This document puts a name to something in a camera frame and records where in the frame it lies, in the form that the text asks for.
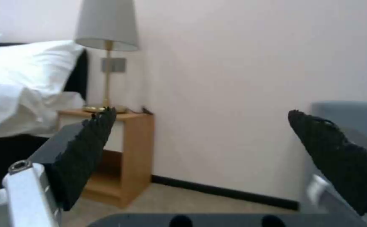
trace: floor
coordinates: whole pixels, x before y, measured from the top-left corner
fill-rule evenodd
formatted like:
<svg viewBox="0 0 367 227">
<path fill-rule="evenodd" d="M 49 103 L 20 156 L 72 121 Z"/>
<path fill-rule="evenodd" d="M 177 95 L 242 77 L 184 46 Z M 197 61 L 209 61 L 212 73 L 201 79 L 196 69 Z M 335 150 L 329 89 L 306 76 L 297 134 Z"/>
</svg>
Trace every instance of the floor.
<svg viewBox="0 0 367 227">
<path fill-rule="evenodd" d="M 81 227 L 115 213 L 294 213 L 277 207 L 151 184 L 127 209 L 80 198 L 63 213 L 63 227 Z"/>
</svg>

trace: lampshade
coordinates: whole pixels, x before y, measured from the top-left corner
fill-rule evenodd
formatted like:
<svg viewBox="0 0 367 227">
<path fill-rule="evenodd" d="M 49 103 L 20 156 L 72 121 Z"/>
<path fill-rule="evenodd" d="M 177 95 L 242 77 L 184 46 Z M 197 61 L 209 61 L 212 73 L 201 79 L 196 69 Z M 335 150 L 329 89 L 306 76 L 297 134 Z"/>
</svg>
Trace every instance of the lampshade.
<svg viewBox="0 0 367 227">
<path fill-rule="evenodd" d="M 138 50 L 133 0 L 84 0 L 75 42 L 105 49 L 106 40 L 113 42 L 112 50 Z"/>
</svg>

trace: white drawer front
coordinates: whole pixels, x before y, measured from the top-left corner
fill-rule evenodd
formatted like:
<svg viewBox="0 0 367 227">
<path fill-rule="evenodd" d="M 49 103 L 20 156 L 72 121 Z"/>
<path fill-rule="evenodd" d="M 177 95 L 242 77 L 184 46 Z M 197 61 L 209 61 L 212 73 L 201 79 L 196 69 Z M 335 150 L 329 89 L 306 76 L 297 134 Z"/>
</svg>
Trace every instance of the white drawer front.
<svg viewBox="0 0 367 227">
<path fill-rule="evenodd" d="M 77 122 L 82 122 L 86 118 L 78 116 L 61 115 L 58 128 L 65 125 L 71 125 Z M 123 122 L 116 121 L 112 127 L 109 139 L 104 147 L 105 150 L 123 152 Z"/>
</svg>

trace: wall socket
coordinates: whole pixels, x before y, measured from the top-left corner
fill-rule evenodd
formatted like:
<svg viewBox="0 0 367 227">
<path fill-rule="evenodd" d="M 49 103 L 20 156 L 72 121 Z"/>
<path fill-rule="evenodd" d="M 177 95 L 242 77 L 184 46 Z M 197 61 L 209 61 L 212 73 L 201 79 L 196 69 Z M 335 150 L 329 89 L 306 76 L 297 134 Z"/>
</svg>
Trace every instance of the wall socket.
<svg viewBox="0 0 367 227">
<path fill-rule="evenodd" d="M 106 71 L 106 58 L 101 58 L 102 72 Z M 110 71 L 115 73 L 126 72 L 126 58 L 111 58 Z"/>
</svg>

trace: nightstand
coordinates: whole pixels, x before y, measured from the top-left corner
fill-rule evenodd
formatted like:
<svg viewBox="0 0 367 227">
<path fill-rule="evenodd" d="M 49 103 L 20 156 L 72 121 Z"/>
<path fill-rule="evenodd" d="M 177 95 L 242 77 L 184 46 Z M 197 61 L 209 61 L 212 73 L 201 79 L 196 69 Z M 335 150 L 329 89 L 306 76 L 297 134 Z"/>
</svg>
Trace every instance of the nightstand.
<svg viewBox="0 0 367 227">
<path fill-rule="evenodd" d="M 58 112 L 57 128 L 89 119 L 82 110 Z M 82 193 L 91 200 L 126 207 L 151 182 L 154 117 L 118 114 L 104 147 L 102 161 Z"/>
</svg>

